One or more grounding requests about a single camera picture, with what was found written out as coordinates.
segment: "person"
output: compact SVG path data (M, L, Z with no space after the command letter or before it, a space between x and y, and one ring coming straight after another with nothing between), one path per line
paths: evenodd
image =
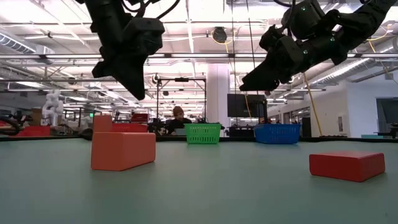
M181 106L174 107L173 115L175 119L173 119L167 127L167 133L171 135L176 135L175 129L184 128L184 124L192 124L190 119L184 118L184 110Z

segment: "blue basket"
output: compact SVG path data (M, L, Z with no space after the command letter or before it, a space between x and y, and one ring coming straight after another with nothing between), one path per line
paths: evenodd
M296 144L301 124L260 124L254 127L256 141L266 144Z

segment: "green basket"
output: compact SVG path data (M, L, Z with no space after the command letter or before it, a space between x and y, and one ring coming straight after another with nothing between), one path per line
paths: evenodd
M217 144L220 124L185 124L188 144Z

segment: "orange block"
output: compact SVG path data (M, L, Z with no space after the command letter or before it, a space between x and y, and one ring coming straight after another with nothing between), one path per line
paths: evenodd
M93 132L110 132L112 130L112 116L96 115L93 121Z
M155 161L154 133L94 133L91 168L122 171Z

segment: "light green table surface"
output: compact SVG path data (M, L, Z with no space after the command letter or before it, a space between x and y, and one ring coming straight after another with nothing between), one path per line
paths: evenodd
M156 161L90 169L82 139L0 142L0 223L398 223L398 144L157 143ZM383 152L363 183L311 176L308 155Z

